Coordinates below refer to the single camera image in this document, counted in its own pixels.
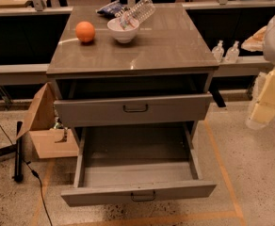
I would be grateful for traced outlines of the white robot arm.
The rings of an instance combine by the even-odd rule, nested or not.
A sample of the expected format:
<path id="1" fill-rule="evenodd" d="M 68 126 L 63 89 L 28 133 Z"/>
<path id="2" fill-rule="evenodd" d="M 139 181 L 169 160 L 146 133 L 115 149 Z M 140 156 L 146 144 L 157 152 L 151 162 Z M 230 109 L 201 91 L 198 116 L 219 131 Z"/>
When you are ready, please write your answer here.
<path id="1" fill-rule="evenodd" d="M 275 15 L 268 24 L 251 37 L 241 47 L 247 51 L 262 51 L 264 59 L 275 66 Z M 267 126 L 275 117 L 275 68 L 265 76 L 265 84 L 256 99 L 253 110 L 247 119 L 251 129 Z"/>

